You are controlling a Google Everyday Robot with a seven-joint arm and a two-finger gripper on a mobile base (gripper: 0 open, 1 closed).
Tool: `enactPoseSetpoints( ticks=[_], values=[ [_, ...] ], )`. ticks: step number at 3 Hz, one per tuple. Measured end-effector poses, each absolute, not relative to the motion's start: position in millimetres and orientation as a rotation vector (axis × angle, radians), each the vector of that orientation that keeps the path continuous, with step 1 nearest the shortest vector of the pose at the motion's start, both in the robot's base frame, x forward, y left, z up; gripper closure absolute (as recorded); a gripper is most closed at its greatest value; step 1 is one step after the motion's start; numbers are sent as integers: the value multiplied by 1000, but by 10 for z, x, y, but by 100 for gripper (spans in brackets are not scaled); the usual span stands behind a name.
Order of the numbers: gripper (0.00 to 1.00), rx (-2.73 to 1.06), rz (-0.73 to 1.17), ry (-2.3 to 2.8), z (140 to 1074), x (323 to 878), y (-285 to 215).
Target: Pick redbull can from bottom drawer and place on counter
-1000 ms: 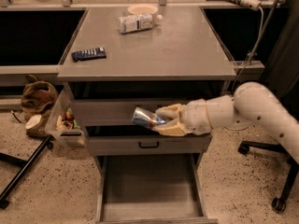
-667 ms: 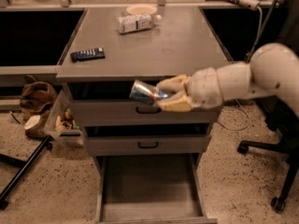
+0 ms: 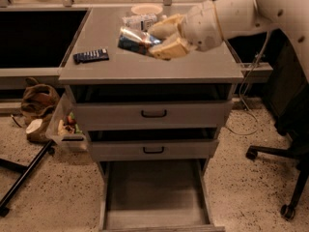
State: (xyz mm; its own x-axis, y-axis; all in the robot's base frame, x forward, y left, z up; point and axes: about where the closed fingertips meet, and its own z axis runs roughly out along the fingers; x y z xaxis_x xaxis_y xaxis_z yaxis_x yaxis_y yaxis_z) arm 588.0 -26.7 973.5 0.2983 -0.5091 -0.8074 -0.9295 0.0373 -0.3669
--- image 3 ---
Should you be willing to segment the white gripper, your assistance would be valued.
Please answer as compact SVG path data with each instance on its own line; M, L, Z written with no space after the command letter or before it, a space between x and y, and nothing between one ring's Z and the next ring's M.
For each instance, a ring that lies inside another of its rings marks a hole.
M164 40L149 48L153 57L161 60L181 58L195 49L205 52L220 46L223 42L216 8L212 1L192 7L185 15L168 16L152 25L148 33Z

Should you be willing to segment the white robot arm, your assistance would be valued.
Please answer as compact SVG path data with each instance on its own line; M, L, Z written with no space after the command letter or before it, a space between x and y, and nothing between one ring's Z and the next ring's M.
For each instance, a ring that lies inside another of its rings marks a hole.
M162 43L150 53L158 59L179 58L274 29L289 39L309 78L309 0L207 0L153 25L149 33Z

